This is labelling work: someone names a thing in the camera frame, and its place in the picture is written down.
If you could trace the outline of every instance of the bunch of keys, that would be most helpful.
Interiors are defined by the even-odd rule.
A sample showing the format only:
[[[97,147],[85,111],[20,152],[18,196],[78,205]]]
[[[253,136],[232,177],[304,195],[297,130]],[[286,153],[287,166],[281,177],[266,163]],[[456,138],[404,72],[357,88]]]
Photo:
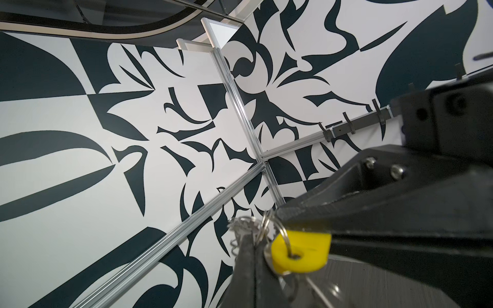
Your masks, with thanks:
[[[267,237],[269,223],[272,223],[279,232],[273,241],[269,241]],[[325,266],[330,248],[330,234],[288,231],[272,211],[265,212],[262,220],[253,216],[233,218],[229,221],[228,227],[235,232],[235,239],[231,241],[233,255],[238,256],[237,249],[239,249],[243,237],[252,235],[253,247],[262,249],[257,255],[263,257],[262,260],[255,260],[255,262],[266,264],[270,272],[277,278],[292,282],[293,292],[287,297],[289,303],[294,301],[298,295],[299,284],[303,282],[303,285],[311,291],[314,298],[323,307],[351,307],[337,285],[329,282],[325,286],[336,300],[337,303],[334,304],[307,275],[307,273],[317,271]]]

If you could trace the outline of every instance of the screw hole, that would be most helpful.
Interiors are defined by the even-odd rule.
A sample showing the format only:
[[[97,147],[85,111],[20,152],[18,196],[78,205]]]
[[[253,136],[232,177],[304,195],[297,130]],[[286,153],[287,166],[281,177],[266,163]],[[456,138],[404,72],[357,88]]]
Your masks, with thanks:
[[[420,121],[424,121],[428,118],[428,111],[424,108],[419,108],[416,110],[416,116]]]

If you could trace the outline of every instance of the yellow key tag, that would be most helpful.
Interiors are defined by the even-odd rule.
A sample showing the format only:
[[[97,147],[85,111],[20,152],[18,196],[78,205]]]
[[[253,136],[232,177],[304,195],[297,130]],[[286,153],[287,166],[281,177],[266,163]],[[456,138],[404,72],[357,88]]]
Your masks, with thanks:
[[[332,236],[326,233],[287,231],[293,258],[288,257],[281,235],[272,242],[272,263],[278,273],[310,273],[327,263]]]

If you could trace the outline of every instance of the black curved trim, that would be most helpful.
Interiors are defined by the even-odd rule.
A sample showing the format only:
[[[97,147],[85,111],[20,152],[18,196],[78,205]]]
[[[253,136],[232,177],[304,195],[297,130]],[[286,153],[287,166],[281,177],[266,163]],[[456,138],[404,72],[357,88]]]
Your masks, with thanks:
[[[198,5],[202,5],[206,1],[207,0],[196,0],[194,1],[194,3]],[[43,26],[43,27],[77,30],[77,31],[85,31],[85,32],[98,32],[105,34],[133,34],[133,33],[152,31],[172,25],[182,20],[183,18],[187,17],[188,15],[192,14],[195,11],[196,9],[194,8],[186,7],[182,11],[176,13],[175,15],[165,18],[163,20],[145,24],[145,25],[127,26],[127,27],[84,24],[82,22],[67,21],[67,20],[60,20],[60,19],[47,18],[47,17],[16,14],[16,13],[7,13],[7,12],[0,12],[0,22]]]

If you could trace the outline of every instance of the yellow key cover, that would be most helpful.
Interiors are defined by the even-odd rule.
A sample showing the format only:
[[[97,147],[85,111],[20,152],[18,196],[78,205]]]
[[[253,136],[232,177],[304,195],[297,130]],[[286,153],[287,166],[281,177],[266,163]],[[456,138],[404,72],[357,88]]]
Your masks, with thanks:
[[[289,258],[287,247],[279,234],[272,242],[272,261],[278,273],[310,273],[318,271],[327,263],[332,236],[326,233],[287,231],[293,255]]]

